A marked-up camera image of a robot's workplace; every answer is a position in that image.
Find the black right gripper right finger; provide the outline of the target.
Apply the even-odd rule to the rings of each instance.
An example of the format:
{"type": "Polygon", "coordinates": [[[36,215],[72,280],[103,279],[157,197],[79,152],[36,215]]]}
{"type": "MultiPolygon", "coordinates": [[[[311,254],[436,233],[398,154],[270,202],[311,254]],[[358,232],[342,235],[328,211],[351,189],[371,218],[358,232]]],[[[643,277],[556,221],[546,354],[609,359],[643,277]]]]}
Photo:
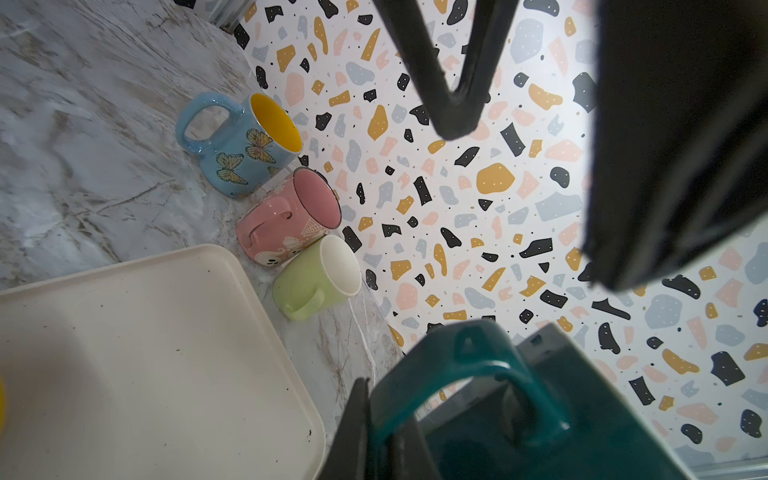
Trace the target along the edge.
{"type": "Polygon", "coordinates": [[[441,480],[415,416],[408,418],[389,439],[390,479],[441,480]]]}

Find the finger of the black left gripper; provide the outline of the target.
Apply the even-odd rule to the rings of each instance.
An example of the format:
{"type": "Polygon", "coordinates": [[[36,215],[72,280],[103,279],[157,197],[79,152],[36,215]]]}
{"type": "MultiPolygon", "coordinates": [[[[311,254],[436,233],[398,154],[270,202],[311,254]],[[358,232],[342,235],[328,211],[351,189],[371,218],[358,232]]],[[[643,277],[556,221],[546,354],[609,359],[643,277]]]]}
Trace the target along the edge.
{"type": "Polygon", "coordinates": [[[454,90],[446,83],[418,3],[376,1],[374,5],[436,133],[444,140],[455,140],[475,131],[518,3],[476,4],[464,64],[454,90]]]}
{"type": "Polygon", "coordinates": [[[767,211],[767,5],[602,1],[584,250],[613,291],[767,211]]]}

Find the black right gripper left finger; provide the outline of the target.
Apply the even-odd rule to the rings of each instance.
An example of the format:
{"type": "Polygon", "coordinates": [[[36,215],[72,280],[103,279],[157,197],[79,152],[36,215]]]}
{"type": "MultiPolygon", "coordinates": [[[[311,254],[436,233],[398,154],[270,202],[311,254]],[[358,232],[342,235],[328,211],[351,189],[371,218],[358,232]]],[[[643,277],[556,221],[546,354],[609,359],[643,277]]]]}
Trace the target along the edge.
{"type": "Polygon", "coordinates": [[[319,480],[364,480],[370,435],[369,380],[355,380],[319,480]]]}

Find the dark green mug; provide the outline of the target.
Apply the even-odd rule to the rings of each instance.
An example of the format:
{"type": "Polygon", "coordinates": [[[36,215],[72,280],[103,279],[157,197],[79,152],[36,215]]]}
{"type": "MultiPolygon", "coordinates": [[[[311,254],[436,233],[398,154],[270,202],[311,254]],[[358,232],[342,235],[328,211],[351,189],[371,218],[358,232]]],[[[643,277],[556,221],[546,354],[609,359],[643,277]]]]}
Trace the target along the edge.
{"type": "Polygon", "coordinates": [[[688,479],[690,469],[558,327],[520,343],[489,320],[427,333],[370,397],[369,445],[444,479],[688,479]]]}

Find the pink patterned mug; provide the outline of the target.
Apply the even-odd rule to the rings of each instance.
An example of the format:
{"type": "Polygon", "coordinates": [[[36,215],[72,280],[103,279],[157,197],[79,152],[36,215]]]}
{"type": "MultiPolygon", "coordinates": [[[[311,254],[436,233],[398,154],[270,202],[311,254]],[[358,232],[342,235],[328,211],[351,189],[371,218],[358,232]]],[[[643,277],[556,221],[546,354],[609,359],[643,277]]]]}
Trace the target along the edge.
{"type": "Polygon", "coordinates": [[[317,171],[300,167],[236,224],[238,243],[255,263],[274,267],[336,229],[339,200],[317,171]]]}

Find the light green mug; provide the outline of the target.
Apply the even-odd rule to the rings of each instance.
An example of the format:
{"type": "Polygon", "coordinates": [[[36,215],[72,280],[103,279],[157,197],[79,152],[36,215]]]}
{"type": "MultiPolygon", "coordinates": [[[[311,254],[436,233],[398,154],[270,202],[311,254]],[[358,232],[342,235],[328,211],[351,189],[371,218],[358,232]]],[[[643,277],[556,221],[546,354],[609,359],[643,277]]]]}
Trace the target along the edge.
{"type": "Polygon", "coordinates": [[[286,265],[272,292],[285,317],[305,321],[356,296],[361,287],[361,269],[354,252],[342,238],[326,235],[286,265]]]}

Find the blue butterfly mug yellow inside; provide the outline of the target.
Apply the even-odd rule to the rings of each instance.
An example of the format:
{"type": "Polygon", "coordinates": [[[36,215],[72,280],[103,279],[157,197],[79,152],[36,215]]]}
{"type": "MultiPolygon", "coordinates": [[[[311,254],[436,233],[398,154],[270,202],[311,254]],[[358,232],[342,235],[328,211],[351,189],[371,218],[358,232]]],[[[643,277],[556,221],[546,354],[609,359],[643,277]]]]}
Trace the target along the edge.
{"type": "Polygon", "coordinates": [[[215,92],[194,97],[176,123],[178,144],[196,156],[209,183],[222,194],[242,199],[298,157],[303,142],[286,111],[270,97],[255,93],[238,103],[215,92]],[[227,118],[206,139],[186,135],[194,118],[218,107],[227,118]]]}

